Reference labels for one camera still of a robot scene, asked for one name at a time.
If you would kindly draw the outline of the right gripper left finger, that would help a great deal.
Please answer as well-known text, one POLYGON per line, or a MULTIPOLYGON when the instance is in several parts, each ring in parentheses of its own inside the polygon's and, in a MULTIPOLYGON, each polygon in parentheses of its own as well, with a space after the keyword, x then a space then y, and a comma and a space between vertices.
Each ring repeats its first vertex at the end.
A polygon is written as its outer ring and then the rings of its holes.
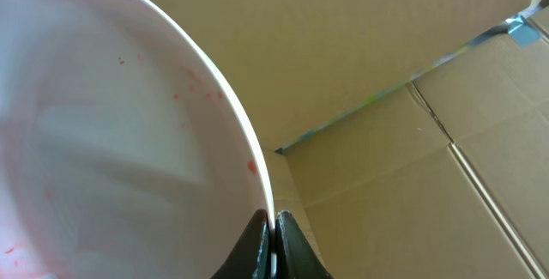
POLYGON ((267 211, 251 217, 226 261, 212 279, 267 279, 270 276, 270 229, 267 211))

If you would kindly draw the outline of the white plate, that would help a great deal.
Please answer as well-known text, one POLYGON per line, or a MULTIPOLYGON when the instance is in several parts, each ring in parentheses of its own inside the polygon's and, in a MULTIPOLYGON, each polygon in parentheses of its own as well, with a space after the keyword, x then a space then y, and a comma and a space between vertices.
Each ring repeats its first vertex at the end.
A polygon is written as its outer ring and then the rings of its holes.
POLYGON ((150 0, 1 0, 1 275, 212 278, 275 212, 226 78, 150 0))

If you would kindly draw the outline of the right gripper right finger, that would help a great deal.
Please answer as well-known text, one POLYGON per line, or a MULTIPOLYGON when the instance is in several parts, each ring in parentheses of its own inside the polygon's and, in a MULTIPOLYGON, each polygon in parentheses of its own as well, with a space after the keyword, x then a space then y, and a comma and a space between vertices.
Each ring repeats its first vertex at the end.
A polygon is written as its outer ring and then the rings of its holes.
POLYGON ((324 268, 293 215, 281 211, 275 223, 276 277, 333 279, 324 268))

